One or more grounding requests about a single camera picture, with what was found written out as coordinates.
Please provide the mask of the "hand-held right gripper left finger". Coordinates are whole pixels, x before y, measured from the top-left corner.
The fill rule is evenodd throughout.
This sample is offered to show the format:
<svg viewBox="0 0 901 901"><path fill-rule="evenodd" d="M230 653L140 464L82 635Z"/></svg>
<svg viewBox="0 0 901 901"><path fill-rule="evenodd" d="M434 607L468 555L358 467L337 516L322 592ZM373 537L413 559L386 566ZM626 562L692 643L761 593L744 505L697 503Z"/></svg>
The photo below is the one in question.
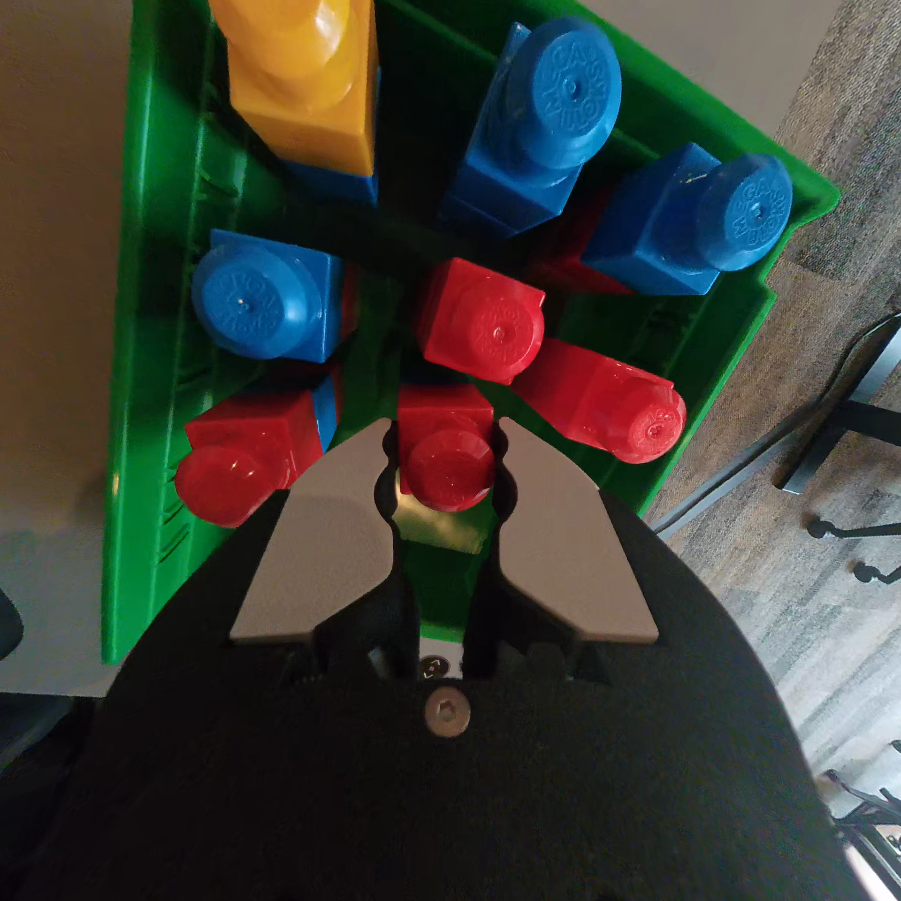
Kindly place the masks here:
<svg viewBox="0 0 901 901"><path fill-rule="evenodd" d="M231 626L237 646L297 646L313 670L359 663L414 681L421 614L393 513L397 430L380 418L289 490Z"/></svg>

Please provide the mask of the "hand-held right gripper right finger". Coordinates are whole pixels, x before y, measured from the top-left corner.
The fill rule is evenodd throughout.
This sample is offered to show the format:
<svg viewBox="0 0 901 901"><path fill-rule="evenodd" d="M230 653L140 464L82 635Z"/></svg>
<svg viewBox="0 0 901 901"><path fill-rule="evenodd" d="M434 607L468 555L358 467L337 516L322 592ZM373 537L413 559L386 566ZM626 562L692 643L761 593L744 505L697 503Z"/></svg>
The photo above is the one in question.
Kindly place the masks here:
<svg viewBox="0 0 901 901"><path fill-rule="evenodd" d="M598 647L652 645L659 628L595 482L502 417L497 526L463 639L463 678L607 684Z"/></svg>

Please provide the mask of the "red mega block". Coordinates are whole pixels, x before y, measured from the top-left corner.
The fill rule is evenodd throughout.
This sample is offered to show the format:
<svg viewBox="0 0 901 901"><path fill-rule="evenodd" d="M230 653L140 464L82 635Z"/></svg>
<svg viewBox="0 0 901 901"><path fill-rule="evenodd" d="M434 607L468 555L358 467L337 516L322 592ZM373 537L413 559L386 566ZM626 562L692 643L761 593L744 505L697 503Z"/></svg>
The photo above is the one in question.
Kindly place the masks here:
<svg viewBox="0 0 901 901"><path fill-rule="evenodd" d="M494 409L475 386L404 385L397 404L399 487L427 508L463 512L494 485Z"/></svg>

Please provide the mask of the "green plastic bin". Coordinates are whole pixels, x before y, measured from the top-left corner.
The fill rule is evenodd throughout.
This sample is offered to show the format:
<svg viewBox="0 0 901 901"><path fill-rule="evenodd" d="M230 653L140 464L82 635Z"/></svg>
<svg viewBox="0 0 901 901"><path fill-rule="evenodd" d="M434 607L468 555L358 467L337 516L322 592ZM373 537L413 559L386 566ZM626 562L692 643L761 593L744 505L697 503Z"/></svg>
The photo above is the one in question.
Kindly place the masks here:
<svg viewBox="0 0 901 901"><path fill-rule="evenodd" d="M572 443L503 386L481 383L508 416L644 513L775 303L767 277L793 233L830 213L839 188L631 37L576 2L376 2L382 87L377 209L311 197L231 108L226 45L207 2L134 2L123 146L122 230L110 385L101 654L119 663L163 606L231 537L188 512L175 489L186 423L263 375L218 349L190 302L214 228L320 246L354 260L363 316L344 367L337 441L393 414L413 366L401 290L452 256L518 276L537 231L479 243L434 227L510 26L562 16L600 25L624 76L623 107L579 190L690 141L716 158L783 161L794 200L783 236L704 298L550 296L552 335L674 381L687 405L676 447L644 465Z"/></svg>

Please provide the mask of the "cluster of mega block towers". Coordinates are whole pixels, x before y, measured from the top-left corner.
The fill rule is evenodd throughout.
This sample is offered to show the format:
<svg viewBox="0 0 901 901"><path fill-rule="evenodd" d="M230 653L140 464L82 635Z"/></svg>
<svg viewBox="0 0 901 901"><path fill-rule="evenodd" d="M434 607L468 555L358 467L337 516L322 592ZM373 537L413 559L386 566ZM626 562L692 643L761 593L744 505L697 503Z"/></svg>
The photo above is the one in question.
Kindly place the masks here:
<svg viewBox="0 0 901 901"><path fill-rule="evenodd" d="M210 2L228 47L231 103L308 187L377 204L374 2ZM512 385L557 433L625 464L677 444L687 408L671 380L544 337L542 287L618 296L703 297L718 276L764 257L785 230L793 186L782 162L720 161L688 143L567 204L614 130L621 66L597 25L514 22L437 224L506 240L557 219L524 283L453 257L426 276L415 336L424 360ZM213 230L191 284L214 343L248 359L326 363L357 328L360 270L302 245ZM250 389L186 424L176 491L200 519L243 524L329 449L336 376L309 388Z"/></svg>

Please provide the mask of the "black desk leg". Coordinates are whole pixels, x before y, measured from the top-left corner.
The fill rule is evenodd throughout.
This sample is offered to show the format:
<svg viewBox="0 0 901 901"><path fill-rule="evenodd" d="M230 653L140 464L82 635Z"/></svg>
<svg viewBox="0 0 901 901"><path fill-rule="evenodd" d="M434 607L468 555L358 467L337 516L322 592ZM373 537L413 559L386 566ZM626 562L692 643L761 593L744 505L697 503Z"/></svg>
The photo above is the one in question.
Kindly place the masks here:
<svg viewBox="0 0 901 901"><path fill-rule="evenodd" d="M792 495L801 495L828 456L848 433L900 446L900 413L877 406L875 395L899 366L899 319L886 323L887 336L865 354L850 387L830 408L824 420L803 446L791 467L776 484Z"/></svg>

